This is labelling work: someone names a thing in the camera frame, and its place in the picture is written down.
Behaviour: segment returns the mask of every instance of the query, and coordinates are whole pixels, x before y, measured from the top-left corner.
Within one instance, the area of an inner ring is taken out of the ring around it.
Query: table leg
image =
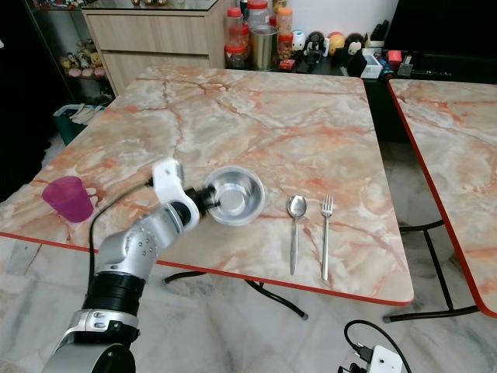
[[[440,266],[440,262],[438,260],[438,257],[436,256],[435,248],[433,247],[432,239],[428,233],[428,229],[440,227],[441,225],[443,225],[443,220],[435,221],[427,225],[399,227],[399,230],[400,232],[421,232],[421,231],[423,232],[423,235],[425,236],[426,245],[428,245],[429,254],[432,257],[433,266],[435,266],[436,276],[438,277],[440,287],[442,288],[443,297],[445,298],[445,303],[447,304],[448,310],[436,311],[436,312],[414,312],[414,313],[405,313],[403,315],[387,315],[383,317],[384,322],[397,322],[397,321],[416,320],[416,319],[435,319],[440,317],[454,317],[454,316],[468,315],[470,313],[479,311],[476,305],[464,307],[462,309],[454,309],[452,299],[450,298],[449,288],[447,287],[445,277],[443,276],[442,267]]]
[[[205,272],[199,272],[199,271],[196,271],[196,270],[190,270],[188,272],[180,272],[179,274],[173,274],[171,276],[168,276],[164,280],[162,280],[162,282],[164,283],[164,285],[167,285],[167,284],[173,282],[174,280],[178,280],[180,278],[202,276],[203,274],[205,274]],[[294,311],[295,313],[297,313],[302,319],[307,320],[309,318],[309,315],[307,313],[305,313],[304,311],[302,311],[301,309],[299,309],[292,302],[286,300],[285,298],[280,297],[279,295],[276,295],[276,294],[272,293],[271,291],[268,291],[268,290],[264,289],[262,287],[262,286],[264,286],[263,282],[260,282],[259,284],[257,284],[254,281],[249,281],[249,280],[245,280],[245,282],[247,284],[249,284],[251,288],[256,289],[259,293],[261,293],[262,295],[266,296],[267,298],[270,298],[270,299],[272,299],[272,300],[274,300],[276,302],[279,302],[282,305],[288,307],[289,309],[291,309],[292,311]]]

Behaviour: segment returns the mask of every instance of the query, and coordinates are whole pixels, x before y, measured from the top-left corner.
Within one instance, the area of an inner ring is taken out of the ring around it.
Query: pink plastic cup
[[[93,212],[83,182],[76,176],[64,176],[53,181],[45,187],[41,197],[73,223],[88,219]]]

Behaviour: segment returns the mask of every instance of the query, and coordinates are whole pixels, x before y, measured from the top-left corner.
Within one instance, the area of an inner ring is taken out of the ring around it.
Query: black cable
[[[89,251],[90,251],[90,261],[89,261],[89,275],[88,275],[88,290],[87,290],[87,294],[89,293],[90,291],[90,286],[92,284],[92,280],[93,280],[93,275],[95,274],[95,247],[93,245],[93,225],[95,225],[95,222],[96,222],[96,219],[101,215],[103,214],[104,212],[106,212],[107,210],[109,210],[116,202],[118,202],[119,200],[122,200],[123,198],[125,198],[126,196],[132,194],[133,192],[143,188],[143,187],[149,187],[152,185],[152,180],[149,179],[147,180],[146,183],[142,183],[142,184],[138,184],[136,186],[134,186],[133,188],[129,189],[128,191],[122,193],[118,198],[116,198],[115,200],[113,200],[110,204],[106,205],[102,210],[99,211],[99,213],[97,215],[95,215],[95,217],[93,218],[92,220],[92,223],[90,224],[90,229],[89,229]]]
[[[369,322],[369,321],[366,321],[366,320],[352,320],[351,322],[348,322],[347,325],[345,325],[345,328],[343,328],[343,335],[345,336],[345,339],[347,341],[347,343],[355,350],[355,351],[359,351],[360,349],[360,346],[357,345],[357,344],[354,344],[352,343],[352,341],[350,340],[349,338],[349,328],[352,326],[352,325],[355,325],[355,324],[364,324],[364,325],[368,325],[368,326],[371,326],[372,328],[376,329],[378,332],[380,332],[387,340],[388,342],[390,342],[390,344],[393,346],[393,348],[397,351],[397,354],[401,357],[402,359],[402,363],[404,363],[404,366],[405,366],[405,370],[408,372],[408,373],[412,373],[411,372],[411,368],[409,367],[409,364],[407,363],[407,360],[405,360],[405,356],[404,354],[402,353],[401,349],[399,348],[399,346],[397,346],[397,344],[394,342],[394,340],[387,334],[387,332],[385,332],[382,328],[380,328],[379,326],[377,326],[376,324],[373,324],[372,322]]]

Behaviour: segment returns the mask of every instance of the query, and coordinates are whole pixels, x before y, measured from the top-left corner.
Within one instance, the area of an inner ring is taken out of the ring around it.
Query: stainless steel fork
[[[333,196],[328,194],[323,198],[321,205],[321,214],[325,217],[325,240],[323,242],[323,256],[321,260],[321,277],[323,280],[328,280],[328,227],[329,217],[333,214]]]

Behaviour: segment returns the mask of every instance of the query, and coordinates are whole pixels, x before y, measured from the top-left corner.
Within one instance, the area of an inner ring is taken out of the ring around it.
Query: marble table
[[[497,86],[390,87],[478,309],[497,317]]]
[[[83,179],[96,211],[151,175],[166,157],[185,187],[225,165],[257,173],[266,205],[250,225],[206,217],[159,264],[386,305],[407,305],[412,282],[373,121],[358,78],[195,68],[149,68],[8,205],[2,235],[86,250],[89,222],[73,224],[40,197],[65,175]],[[302,194],[297,272],[290,275],[287,198]],[[321,279],[324,193],[334,195],[328,280]],[[158,203],[140,190],[99,219],[98,248]]]

